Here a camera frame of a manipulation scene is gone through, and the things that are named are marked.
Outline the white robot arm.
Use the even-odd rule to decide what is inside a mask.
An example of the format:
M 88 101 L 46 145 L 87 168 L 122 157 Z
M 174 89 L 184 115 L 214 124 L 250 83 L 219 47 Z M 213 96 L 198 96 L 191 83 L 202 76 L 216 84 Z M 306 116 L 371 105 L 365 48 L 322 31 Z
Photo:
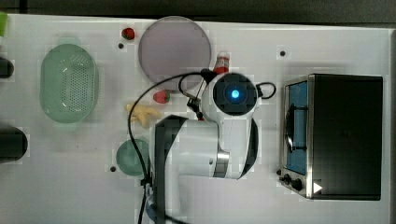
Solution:
M 254 165 L 259 147 L 253 119 L 260 92 L 238 73 L 206 81 L 199 108 L 203 119 L 170 115 L 151 131 L 155 224 L 185 224 L 178 179 L 183 175 L 239 179 Z

